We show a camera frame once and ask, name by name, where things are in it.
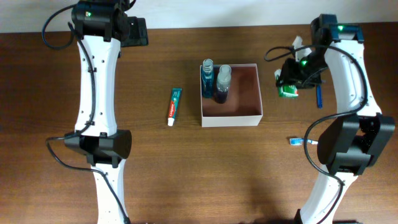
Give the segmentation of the green soap box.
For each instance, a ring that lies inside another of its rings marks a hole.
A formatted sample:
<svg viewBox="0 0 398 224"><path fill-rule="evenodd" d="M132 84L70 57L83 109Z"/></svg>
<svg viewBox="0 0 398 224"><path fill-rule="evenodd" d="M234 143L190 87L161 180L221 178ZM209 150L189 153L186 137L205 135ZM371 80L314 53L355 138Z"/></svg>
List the green soap box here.
<svg viewBox="0 0 398 224"><path fill-rule="evenodd" d="M281 74L281 69L278 69L274 72L276 83L278 83L280 74ZM277 91L278 91L279 97L281 97L281 98L297 98L299 96L298 90L297 90L296 86L294 86L294 85L277 86Z"/></svg>

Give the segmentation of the teal mouthwash bottle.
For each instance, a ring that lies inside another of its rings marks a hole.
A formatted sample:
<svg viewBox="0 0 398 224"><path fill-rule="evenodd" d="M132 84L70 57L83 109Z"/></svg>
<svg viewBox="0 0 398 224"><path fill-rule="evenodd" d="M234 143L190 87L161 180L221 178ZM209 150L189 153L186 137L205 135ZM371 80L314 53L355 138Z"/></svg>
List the teal mouthwash bottle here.
<svg viewBox="0 0 398 224"><path fill-rule="evenodd" d="M201 93L205 98L213 96L214 70L212 59L205 59L201 69Z"/></svg>

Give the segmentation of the clear purple liquid bottle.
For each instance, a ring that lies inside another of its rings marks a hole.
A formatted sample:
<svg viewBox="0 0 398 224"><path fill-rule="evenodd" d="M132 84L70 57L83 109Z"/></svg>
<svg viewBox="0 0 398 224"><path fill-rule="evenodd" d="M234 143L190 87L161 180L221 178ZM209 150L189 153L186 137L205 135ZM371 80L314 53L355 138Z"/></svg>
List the clear purple liquid bottle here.
<svg viewBox="0 0 398 224"><path fill-rule="evenodd" d="M229 65L222 65L216 79L215 101L219 104L226 102L231 85L232 69Z"/></svg>

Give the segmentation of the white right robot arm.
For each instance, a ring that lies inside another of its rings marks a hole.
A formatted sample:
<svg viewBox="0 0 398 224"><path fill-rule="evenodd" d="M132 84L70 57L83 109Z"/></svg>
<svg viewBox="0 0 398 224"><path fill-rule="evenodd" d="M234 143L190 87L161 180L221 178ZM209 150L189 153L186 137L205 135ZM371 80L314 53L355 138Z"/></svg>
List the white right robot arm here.
<svg viewBox="0 0 398 224"><path fill-rule="evenodd" d="M329 69L337 112L311 124L305 132L330 119L320 135L312 166L319 175L305 205L297 210L295 223L332 223L336 209L350 185L373 166L395 130L394 119L377 105L364 65L364 36L360 26L344 25L334 14L320 14L311 23L312 44L296 38L285 54L287 60L275 72L276 86L313 88Z"/></svg>

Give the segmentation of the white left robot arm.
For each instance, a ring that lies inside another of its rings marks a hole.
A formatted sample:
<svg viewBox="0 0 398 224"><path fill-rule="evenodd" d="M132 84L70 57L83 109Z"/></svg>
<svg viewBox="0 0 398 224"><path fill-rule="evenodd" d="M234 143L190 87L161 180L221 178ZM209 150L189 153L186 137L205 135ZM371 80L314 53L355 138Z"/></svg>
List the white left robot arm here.
<svg viewBox="0 0 398 224"><path fill-rule="evenodd" d="M81 60L79 115L69 149L86 157L95 177L98 223L129 223L123 170L132 146L129 130L118 129L114 113L116 63L123 47L146 46L146 21L129 17L132 1L79 1L72 7L73 34Z"/></svg>

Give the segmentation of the blue disposable razor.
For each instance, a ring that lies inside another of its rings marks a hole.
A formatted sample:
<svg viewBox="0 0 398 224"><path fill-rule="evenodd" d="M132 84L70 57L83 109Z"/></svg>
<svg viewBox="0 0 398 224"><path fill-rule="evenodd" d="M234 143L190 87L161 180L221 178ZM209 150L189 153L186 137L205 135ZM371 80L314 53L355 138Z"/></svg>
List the blue disposable razor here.
<svg viewBox="0 0 398 224"><path fill-rule="evenodd" d="M321 85L316 86L316 94L317 94L317 108L322 109L323 108L323 99L322 99L322 86Z"/></svg>

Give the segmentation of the blue white toothbrush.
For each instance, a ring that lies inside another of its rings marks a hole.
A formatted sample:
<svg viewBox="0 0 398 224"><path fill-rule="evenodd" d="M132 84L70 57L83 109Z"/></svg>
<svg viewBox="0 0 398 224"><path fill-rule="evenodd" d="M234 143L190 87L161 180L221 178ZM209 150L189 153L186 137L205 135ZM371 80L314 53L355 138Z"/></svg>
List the blue white toothbrush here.
<svg viewBox="0 0 398 224"><path fill-rule="evenodd" d="M302 146L304 144L304 138L289 138L291 146ZM318 141L307 139L308 144L317 145Z"/></svg>

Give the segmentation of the green red toothpaste tube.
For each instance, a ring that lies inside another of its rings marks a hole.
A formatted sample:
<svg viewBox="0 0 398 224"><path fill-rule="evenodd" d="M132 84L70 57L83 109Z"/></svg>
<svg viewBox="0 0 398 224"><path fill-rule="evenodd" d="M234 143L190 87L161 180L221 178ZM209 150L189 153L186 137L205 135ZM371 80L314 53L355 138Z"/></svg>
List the green red toothpaste tube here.
<svg viewBox="0 0 398 224"><path fill-rule="evenodd" d="M181 88L173 88L172 89L172 94L170 98L170 106L169 106L169 112L168 112L168 118L167 118L167 125L168 126L173 126L175 117L177 114L177 109L180 101L180 97L182 94L182 89Z"/></svg>

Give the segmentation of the white cardboard box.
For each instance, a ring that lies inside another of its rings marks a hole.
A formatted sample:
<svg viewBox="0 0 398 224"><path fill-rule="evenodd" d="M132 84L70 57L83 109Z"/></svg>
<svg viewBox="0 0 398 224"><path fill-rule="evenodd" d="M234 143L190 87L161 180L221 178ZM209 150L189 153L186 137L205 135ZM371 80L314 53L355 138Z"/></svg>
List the white cardboard box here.
<svg viewBox="0 0 398 224"><path fill-rule="evenodd" d="M201 97L203 128L257 126L262 117L262 98L255 63L231 64L231 87L225 103Z"/></svg>

